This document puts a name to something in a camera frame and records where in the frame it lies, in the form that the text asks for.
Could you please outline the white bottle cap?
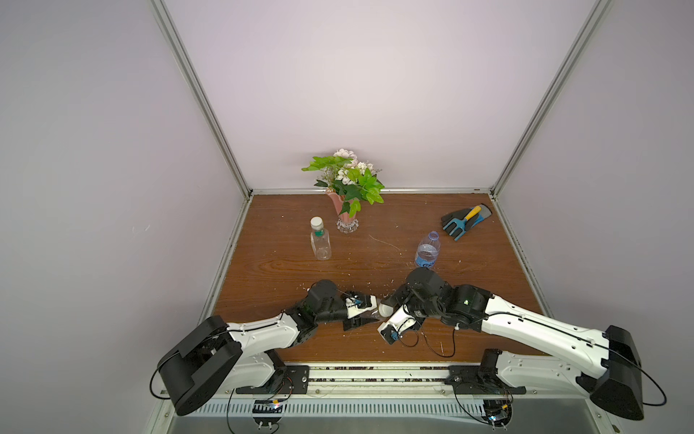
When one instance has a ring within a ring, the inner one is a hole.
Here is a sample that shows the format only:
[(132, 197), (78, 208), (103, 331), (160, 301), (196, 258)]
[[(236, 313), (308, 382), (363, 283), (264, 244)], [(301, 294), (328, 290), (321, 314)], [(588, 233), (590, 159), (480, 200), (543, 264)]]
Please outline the white bottle cap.
[(379, 304), (378, 314), (383, 320), (390, 318), (393, 315), (393, 312), (394, 308), (392, 306), (383, 303)]
[(314, 231), (320, 231), (324, 227), (324, 221), (321, 217), (313, 217), (310, 220), (310, 225)]

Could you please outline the blue label water bottle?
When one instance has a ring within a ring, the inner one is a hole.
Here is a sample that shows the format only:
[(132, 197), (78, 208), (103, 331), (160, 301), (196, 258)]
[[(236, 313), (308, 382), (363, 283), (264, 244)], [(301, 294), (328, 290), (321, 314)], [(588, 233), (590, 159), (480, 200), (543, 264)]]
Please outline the blue label water bottle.
[(432, 268), (437, 262), (440, 250), (440, 236), (437, 231), (431, 231), (421, 240), (419, 246), (417, 246), (415, 256), (416, 266), (418, 268)]

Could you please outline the green label clear bottle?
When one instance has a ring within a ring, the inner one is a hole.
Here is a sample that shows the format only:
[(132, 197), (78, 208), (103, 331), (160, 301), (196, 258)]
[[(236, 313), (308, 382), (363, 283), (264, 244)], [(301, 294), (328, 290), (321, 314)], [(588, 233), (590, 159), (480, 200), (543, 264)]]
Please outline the green label clear bottle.
[(332, 247), (329, 238), (329, 233), (325, 229), (325, 224), (323, 229), (320, 231), (311, 231), (311, 245), (314, 251), (314, 256), (318, 260), (330, 260), (332, 257)]

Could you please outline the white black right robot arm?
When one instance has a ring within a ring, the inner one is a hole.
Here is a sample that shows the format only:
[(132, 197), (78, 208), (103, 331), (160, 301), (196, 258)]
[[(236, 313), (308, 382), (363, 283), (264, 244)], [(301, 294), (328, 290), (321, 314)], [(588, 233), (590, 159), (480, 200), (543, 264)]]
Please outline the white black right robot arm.
[(379, 303), (378, 331), (390, 345), (429, 318), (461, 330), (501, 336), (569, 363), (592, 403), (631, 421), (644, 418), (643, 371), (634, 338), (612, 325), (605, 331), (548, 318), (472, 285), (452, 286), (431, 269), (414, 269)]

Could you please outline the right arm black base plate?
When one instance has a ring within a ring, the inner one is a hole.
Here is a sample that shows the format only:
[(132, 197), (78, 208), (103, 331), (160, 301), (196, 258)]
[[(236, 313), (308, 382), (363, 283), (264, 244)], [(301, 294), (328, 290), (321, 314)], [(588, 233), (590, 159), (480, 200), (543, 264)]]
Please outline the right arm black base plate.
[(444, 384), (453, 388), (460, 394), (487, 394), (487, 395), (524, 395), (527, 389), (513, 387), (497, 374), (496, 368), (483, 367), (482, 365), (452, 365), (449, 374), (444, 379)]

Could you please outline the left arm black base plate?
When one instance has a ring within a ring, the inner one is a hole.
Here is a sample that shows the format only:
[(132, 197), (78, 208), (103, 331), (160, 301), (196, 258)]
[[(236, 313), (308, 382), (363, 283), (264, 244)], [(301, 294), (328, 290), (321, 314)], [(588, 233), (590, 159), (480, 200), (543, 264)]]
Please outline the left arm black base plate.
[(310, 367), (308, 365), (289, 365), (281, 367), (269, 380), (259, 387), (241, 387), (237, 394), (276, 395), (307, 394)]

